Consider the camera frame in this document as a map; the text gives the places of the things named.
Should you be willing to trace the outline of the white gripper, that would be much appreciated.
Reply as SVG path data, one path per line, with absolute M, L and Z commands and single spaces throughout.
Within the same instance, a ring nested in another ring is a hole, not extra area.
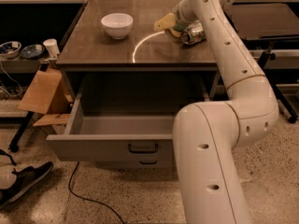
M 160 32 L 174 27 L 177 31 L 183 31 L 187 26 L 197 20 L 189 0 L 180 1 L 175 6 L 173 13 L 168 13 L 159 21 L 156 21 L 154 23 L 154 30 Z

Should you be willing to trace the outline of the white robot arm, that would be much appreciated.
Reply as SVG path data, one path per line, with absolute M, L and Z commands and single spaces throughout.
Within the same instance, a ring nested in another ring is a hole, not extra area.
M 173 147 L 187 224 L 251 224 L 232 149 L 264 138 L 278 120 L 262 68 L 224 14 L 234 0 L 183 0 L 156 30 L 200 21 L 228 98 L 179 110 Z

